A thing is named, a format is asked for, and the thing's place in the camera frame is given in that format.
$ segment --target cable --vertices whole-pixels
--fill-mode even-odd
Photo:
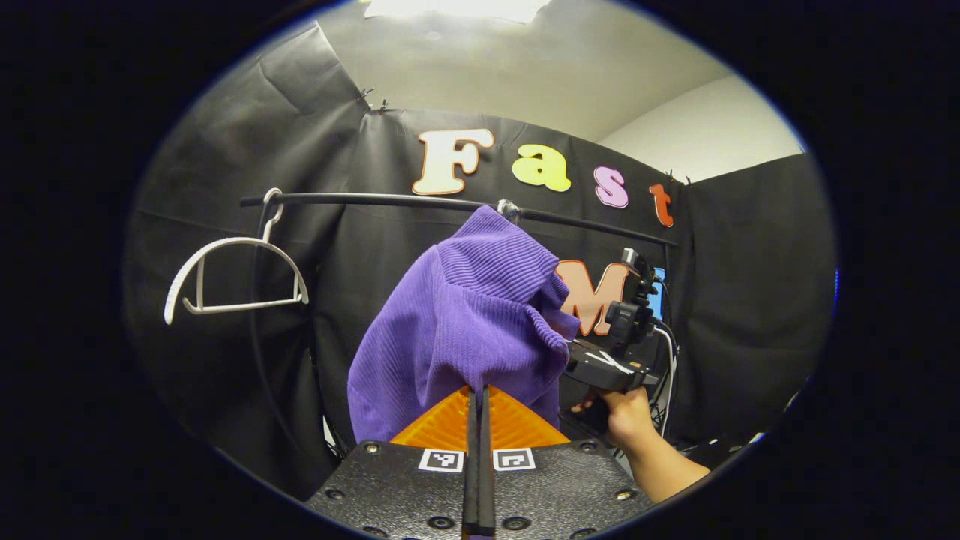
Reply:
[[[261,236],[263,234],[264,225],[267,222],[267,212],[270,211],[270,205],[264,205],[263,211],[260,212],[260,223],[257,225],[256,234]],[[250,297],[251,302],[256,301],[256,270],[257,263],[259,262],[259,250],[253,251],[252,264],[251,264],[251,290]],[[253,361],[256,363],[256,371],[260,376],[260,383],[263,384],[264,392],[267,394],[267,401],[270,402],[270,408],[274,412],[276,421],[280,424],[280,429],[283,430],[283,433],[287,436],[290,442],[294,445],[294,448],[297,449],[301,454],[305,455],[308,459],[313,461],[313,456],[310,455],[303,447],[300,445],[300,442],[294,437],[293,432],[290,430],[290,427],[287,425],[286,420],[283,419],[283,414],[280,412],[280,406],[276,404],[276,398],[274,397],[274,390],[270,385],[270,381],[267,379],[267,370],[264,367],[263,360],[263,351],[260,349],[260,340],[259,340],[259,330],[256,324],[256,309],[252,309],[250,312],[250,335],[251,342],[253,346]]]
[[[670,418],[670,400],[673,399],[673,380],[674,374],[677,372],[677,358],[674,355],[674,341],[671,335],[673,332],[667,333],[667,331],[659,326],[654,326],[654,331],[663,334],[663,337],[666,338],[667,349],[670,351],[670,382],[666,391],[666,406],[663,408],[663,422],[660,424],[660,436],[663,437],[666,433],[666,421]]]

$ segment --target orange letter m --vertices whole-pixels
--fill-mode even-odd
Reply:
[[[607,335],[610,325],[604,322],[607,306],[610,302],[623,299],[623,284],[627,279],[627,267],[620,263],[607,266],[596,289],[590,282],[587,266],[580,260],[561,260],[557,265],[557,274],[564,280],[570,295],[566,297],[561,311],[580,319],[580,333],[587,335],[593,327],[597,335]]]

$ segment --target letter s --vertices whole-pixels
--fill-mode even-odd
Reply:
[[[597,167],[593,169],[593,179],[597,182],[597,198],[608,207],[615,209],[626,208],[629,198],[627,190],[623,188],[623,175],[615,169],[609,167]]]

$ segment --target purple corduroy fabric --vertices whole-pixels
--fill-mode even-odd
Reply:
[[[465,384],[490,384],[556,427],[566,340],[580,321],[559,261],[487,206],[407,270],[347,380],[356,440],[387,441]]]

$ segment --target white cable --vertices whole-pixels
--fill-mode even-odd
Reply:
[[[666,387],[666,406],[663,408],[663,422],[660,424],[660,436],[663,437],[666,433],[666,421],[670,418],[670,399],[673,397],[673,379],[677,372],[677,359],[673,354],[673,340],[670,339],[670,334],[657,327],[654,327],[654,331],[663,334],[666,338],[667,351],[670,353],[670,383]]]

